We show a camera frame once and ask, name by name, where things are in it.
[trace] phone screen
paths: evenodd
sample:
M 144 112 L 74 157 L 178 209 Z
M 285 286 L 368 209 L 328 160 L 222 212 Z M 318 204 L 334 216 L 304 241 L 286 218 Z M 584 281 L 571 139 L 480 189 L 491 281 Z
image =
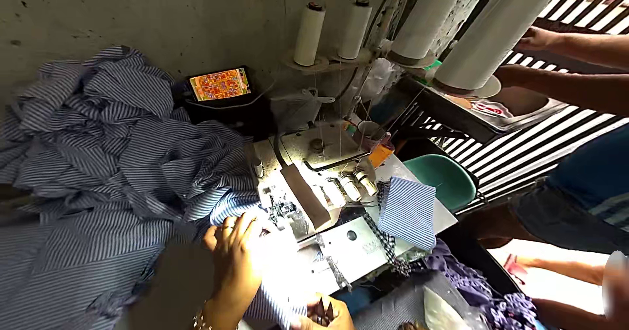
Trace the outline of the phone screen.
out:
M 197 100 L 231 98 L 251 93 L 244 68 L 228 69 L 222 72 L 204 74 L 190 78 Z

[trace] mug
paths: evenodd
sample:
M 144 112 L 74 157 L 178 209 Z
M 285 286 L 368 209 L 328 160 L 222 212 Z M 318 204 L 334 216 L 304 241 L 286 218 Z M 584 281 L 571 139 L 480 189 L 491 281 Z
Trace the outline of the mug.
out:
M 391 134 L 373 121 L 361 121 L 352 137 L 362 149 L 371 152 L 378 144 L 389 142 Z

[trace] blue striped fabric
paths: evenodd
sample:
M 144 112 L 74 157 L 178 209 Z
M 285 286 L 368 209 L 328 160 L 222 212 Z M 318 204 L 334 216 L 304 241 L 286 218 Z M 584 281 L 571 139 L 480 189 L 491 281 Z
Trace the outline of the blue striped fabric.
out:
M 0 220 L 0 328 L 111 329 L 169 239 L 191 242 L 260 209 L 249 141 L 218 122 L 190 124 L 172 109 L 172 78 L 135 49 L 38 74 L 2 127 L 0 183 L 41 199 Z M 247 314 L 287 329 L 305 306 L 275 289 L 265 282 Z
M 378 228 L 416 247 L 431 251 L 436 245 L 433 211 L 436 189 L 396 176 L 382 192 Z

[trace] green chair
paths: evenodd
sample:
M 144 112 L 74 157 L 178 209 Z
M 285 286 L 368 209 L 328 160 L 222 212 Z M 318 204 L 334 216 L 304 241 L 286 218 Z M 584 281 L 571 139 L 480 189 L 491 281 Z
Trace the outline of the green chair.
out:
M 436 197 L 450 211 L 469 204 L 476 196 L 476 186 L 467 172 L 452 159 L 427 154 L 404 162 L 422 184 L 434 186 Z

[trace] plastic bag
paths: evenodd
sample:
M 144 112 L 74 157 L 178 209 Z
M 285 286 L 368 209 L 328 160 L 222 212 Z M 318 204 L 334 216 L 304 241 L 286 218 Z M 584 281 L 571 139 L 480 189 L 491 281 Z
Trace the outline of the plastic bag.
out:
M 487 330 L 480 312 L 463 317 L 433 290 L 424 286 L 424 319 L 429 330 Z
M 271 111 L 280 132 L 295 132 L 308 128 L 309 121 L 316 121 L 321 103 L 332 103 L 331 96 L 319 96 L 310 87 L 295 93 L 271 98 Z
M 373 61 L 373 66 L 365 80 L 365 86 L 362 88 L 362 93 L 360 93 L 363 101 L 376 99 L 382 92 L 382 88 L 389 81 L 392 69 L 393 64 L 387 59 L 376 59 Z

